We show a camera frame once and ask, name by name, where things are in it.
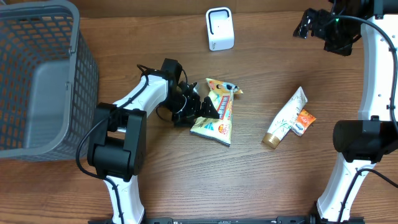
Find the small orange packet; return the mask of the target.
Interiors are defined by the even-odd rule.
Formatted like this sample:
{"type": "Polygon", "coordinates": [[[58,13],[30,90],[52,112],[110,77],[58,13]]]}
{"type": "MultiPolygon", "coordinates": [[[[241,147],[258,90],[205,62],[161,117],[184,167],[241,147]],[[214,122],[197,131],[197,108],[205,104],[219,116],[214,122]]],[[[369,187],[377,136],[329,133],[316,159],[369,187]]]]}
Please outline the small orange packet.
{"type": "Polygon", "coordinates": [[[292,126],[292,131],[296,135],[302,136],[314,121],[316,121],[316,117],[303,109],[292,126]]]}

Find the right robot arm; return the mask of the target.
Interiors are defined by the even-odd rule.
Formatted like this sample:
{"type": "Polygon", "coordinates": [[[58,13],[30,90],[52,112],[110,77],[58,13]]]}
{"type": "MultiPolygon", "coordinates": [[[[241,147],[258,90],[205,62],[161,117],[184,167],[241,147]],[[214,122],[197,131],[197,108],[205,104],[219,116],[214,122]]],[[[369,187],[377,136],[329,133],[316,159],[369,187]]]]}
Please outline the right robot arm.
{"type": "Polygon", "coordinates": [[[332,9],[304,11],[295,37],[324,40],[324,49],[349,56],[363,41],[364,81],[357,120],[333,130],[337,159],[309,223],[364,223],[351,206],[382,157],[397,150],[397,1],[333,1],[332,9]]]}

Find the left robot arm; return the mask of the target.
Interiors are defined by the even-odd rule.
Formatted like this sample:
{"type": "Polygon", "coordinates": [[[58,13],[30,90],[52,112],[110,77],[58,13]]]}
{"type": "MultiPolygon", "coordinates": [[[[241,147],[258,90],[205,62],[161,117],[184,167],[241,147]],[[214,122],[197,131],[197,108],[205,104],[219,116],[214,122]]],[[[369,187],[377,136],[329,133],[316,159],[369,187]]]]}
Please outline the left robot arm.
{"type": "Polygon", "coordinates": [[[141,80],[119,101],[97,105],[88,141],[88,164],[93,177],[105,182],[113,216],[107,223],[141,223],[145,209],[139,195],[138,178],[146,152],[147,118],[158,106],[172,114],[176,127],[191,127],[195,120],[218,118],[209,97],[200,98],[196,84],[181,81],[181,64],[166,58],[161,69],[138,66],[141,80]]]}

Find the white bamboo print tube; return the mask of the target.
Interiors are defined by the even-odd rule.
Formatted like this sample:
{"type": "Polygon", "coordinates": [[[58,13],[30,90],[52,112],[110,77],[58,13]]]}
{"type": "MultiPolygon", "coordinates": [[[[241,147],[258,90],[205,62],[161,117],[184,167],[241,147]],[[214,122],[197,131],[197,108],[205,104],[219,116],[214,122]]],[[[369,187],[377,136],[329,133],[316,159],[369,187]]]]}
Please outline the white bamboo print tube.
{"type": "Polygon", "coordinates": [[[262,143],[275,149],[285,135],[292,129],[308,99],[300,86],[284,107],[275,116],[262,143]]]}

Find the yellow snack bag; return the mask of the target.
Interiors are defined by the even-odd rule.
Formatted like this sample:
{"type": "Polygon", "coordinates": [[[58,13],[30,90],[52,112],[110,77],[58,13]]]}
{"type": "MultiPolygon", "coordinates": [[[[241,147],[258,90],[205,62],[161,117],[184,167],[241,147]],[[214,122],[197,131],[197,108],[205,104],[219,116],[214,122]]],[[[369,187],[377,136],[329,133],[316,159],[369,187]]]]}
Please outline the yellow snack bag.
{"type": "Polygon", "coordinates": [[[230,146],[234,95],[243,94],[243,91],[235,84],[212,78],[206,78],[204,91],[210,97],[219,118],[197,118],[190,133],[230,146]]]}

